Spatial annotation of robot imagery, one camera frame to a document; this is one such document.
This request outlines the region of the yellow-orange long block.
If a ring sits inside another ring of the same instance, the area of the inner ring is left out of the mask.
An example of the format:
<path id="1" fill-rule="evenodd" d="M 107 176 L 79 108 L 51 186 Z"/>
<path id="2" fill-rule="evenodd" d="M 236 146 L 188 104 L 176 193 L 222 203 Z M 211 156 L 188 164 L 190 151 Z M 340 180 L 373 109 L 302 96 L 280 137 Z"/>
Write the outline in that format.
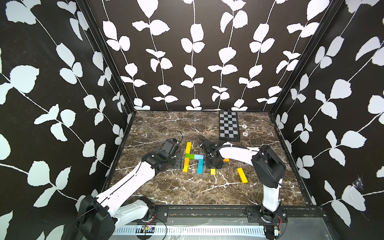
<path id="1" fill-rule="evenodd" d="M 189 161 L 190 161 L 189 158 L 185 158 L 185 159 L 184 159 L 184 167 L 183 167 L 183 172 L 184 172 L 184 173 L 187 173 L 187 172 L 188 172 Z"/>

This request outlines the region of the teal long block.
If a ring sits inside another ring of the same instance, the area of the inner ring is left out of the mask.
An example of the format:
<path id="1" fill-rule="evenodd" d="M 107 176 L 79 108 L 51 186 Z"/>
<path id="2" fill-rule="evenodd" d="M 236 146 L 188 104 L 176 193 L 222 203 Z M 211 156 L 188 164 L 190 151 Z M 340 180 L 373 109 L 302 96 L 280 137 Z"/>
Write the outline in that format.
<path id="1" fill-rule="evenodd" d="M 197 170 L 198 174 L 202 174 L 203 173 L 203 167 L 204 167 L 204 160 L 200 159 L 199 163 L 198 163 L 198 170 Z"/>

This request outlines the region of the light blue short block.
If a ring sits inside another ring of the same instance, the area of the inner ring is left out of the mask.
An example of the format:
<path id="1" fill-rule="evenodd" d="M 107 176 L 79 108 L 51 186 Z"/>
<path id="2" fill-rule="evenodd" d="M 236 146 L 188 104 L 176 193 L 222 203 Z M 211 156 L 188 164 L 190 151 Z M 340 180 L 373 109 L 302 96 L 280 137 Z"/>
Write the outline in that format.
<path id="1" fill-rule="evenodd" d="M 194 155 L 194 160 L 204 160 L 203 155 Z"/>

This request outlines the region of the green short block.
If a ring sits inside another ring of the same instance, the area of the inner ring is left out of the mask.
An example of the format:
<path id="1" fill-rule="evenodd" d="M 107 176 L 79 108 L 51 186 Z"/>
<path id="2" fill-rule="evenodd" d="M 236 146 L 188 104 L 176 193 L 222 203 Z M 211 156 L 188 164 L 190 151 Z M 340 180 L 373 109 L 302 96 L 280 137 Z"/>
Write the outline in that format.
<path id="1" fill-rule="evenodd" d="M 192 155 L 192 154 L 185 154 L 185 158 L 188 158 L 188 159 L 195 159 L 195 155 Z"/>

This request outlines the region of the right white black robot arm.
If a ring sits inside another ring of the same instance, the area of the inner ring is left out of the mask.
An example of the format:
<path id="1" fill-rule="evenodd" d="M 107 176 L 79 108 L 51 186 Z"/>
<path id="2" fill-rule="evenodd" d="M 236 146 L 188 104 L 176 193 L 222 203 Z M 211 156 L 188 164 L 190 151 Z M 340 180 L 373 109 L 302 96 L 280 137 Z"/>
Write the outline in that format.
<path id="1" fill-rule="evenodd" d="M 254 167 L 259 181 L 263 184 L 264 209 L 273 213 L 280 206 L 280 188 L 286 173 L 286 165 L 268 145 L 243 147 L 232 143 L 215 144 L 209 140 L 200 143 L 206 156 L 208 168 L 221 169 L 224 160 L 236 160 Z"/>

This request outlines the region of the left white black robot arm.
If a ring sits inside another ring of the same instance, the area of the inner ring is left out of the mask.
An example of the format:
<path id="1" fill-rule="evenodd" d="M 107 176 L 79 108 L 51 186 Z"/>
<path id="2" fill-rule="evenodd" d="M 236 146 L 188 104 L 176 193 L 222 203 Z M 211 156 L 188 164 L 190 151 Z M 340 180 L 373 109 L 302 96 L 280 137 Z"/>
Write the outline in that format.
<path id="1" fill-rule="evenodd" d="M 86 196 L 80 202 L 76 229 L 87 240 L 108 240 L 114 231 L 128 223 L 142 220 L 153 222 L 157 213 L 155 204 L 140 197 L 129 205 L 124 202 L 146 182 L 167 169 L 181 170 L 185 157 L 151 152 L 124 178 L 106 191 L 93 197 Z"/>

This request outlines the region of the black white checkerboard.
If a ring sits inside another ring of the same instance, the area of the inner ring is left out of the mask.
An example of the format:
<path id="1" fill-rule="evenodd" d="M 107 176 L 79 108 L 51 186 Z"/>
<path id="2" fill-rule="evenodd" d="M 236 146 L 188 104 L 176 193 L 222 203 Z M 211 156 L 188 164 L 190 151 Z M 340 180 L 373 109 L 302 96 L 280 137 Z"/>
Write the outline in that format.
<path id="1" fill-rule="evenodd" d="M 219 140 L 240 142 L 237 112 L 219 111 Z"/>

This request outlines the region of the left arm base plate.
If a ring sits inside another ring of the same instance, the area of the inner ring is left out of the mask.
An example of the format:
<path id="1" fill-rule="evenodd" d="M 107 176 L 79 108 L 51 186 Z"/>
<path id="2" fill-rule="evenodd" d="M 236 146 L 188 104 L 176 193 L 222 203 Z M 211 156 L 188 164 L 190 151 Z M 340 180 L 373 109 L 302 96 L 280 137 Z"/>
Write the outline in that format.
<path id="1" fill-rule="evenodd" d="M 169 208 L 155 205 L 154 207 L 150 207 L 145 214 L 145 216 L 141 219 L 143 223 L 160 223 L 167 222 L 168 219 Z"/>

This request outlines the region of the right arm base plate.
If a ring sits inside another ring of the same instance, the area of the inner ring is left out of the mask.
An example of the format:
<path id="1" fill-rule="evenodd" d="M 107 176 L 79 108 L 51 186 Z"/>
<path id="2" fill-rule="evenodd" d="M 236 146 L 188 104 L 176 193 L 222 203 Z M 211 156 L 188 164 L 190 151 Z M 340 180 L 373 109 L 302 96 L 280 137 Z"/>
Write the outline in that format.
<path id="1" fill-rule="evenodd" d="M 249 223 L 259 225 L 277 225 L 288 221 L 287 211 L 282 206 L 279 206 L 275 212 L 271 212 L 263 206 L 250 206 L 246 207 L 245 215 Z"/>

